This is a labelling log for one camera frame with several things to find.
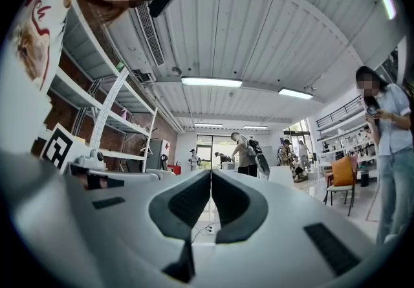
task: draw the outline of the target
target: printed graphic on t-shirt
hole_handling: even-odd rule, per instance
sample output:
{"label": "printed graphic on t-shirt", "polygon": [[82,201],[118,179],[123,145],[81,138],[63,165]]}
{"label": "printed graphic on t-shirt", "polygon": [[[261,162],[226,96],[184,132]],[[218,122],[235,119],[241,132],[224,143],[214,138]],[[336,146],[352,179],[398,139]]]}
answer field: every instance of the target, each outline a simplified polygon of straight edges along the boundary
{"label": "printed graphic on t-shirt", "polygon": [[50,32],[42,28],[42,20],[51,8],[44,6],[42,0],[26,0],[12,31],[16,56],[39,90],[47,75],[50,47]]}

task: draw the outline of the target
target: smartphone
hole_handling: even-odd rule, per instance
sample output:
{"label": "smartphone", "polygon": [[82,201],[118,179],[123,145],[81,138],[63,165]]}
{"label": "smartphone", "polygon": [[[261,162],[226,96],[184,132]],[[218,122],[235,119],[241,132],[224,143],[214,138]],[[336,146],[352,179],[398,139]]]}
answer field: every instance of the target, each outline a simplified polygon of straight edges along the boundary
{"label": "smartphone", "polygon": [[376,108],[375,108],[375,106],[374,105],[368,106],[367,112],[368,112],[369,115],[375,116],[376,115]]}

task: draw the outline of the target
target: cable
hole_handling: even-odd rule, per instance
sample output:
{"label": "cable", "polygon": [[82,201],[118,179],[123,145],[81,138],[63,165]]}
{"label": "cable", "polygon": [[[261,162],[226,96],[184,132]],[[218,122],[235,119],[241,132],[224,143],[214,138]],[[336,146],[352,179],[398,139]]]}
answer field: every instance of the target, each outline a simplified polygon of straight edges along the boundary
{"label": "cable", "polygon": [[215,234],[213,234],[213,235],[206,235],[206,234],[203,234],[201,231],[202,231],[202,230],[204,230],[204,229],[206,229],[206,228],[208,228],[208,227],[210,227],[211,225],[216,225],[216,224],[218,224],[218,223],[210,223],[208,226],[205,226],[205,227],[204,227],[204,228],[202,228],[202,229],[198,229],[197,227],[193,227],[193,228],[197,229],[199,232],[198,232],[198,233],[196,233],[196,235],[195,235],[195,236],[194,236],[194,238],[193,238],[193,241],[191,241],[191,244],[193,244],[193,243],[194,243],[195,238],[196,238],[199,234],[201,234],[201,235],[203,235],[203,236],[216,236],[216,235],[217,235],[217,233],[215,233]]}

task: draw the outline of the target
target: ceiling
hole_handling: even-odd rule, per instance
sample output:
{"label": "ceiling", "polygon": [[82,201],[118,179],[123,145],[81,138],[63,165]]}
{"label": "ceiling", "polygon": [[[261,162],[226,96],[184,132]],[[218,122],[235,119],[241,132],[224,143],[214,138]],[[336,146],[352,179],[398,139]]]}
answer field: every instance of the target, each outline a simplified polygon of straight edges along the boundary
{"label": "ceiling", "polygon": [[[136,14],[126,14],[110,31],[132,69],[153,72],[156,82],[149,86],[182,126],[210,121],[223,128],[279,129],[348,90],[354,71],[387,32],[395,47],[398,36],[382,27],[386,15],[377,1],[174,0],[153,20],[165,61],[159,66],[140,31],[131,35]],[[378,28],[384,33],[371,38]],[[243,86],[184,87],[173,67],[183,76],[242,79]],[[282,87],[312,93],[314,100],[278,95]]]}

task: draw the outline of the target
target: light blue shirt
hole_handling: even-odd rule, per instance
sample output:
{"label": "light blue shirt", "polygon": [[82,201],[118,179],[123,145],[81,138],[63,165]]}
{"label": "light blue shirt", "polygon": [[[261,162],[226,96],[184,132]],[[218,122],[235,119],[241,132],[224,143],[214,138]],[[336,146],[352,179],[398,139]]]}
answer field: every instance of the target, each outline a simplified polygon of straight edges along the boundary
{"label": "light blue shirt", "polygon": [[[397,84],[391,83],[386,89],[387,91],[376,96],[381,109],[400,116],[411,112],[407,95]],[[378,154],[380,156],[388,156],[413,145],[411,131],[399,128],[391,120],[380,119],[379,132]]]}

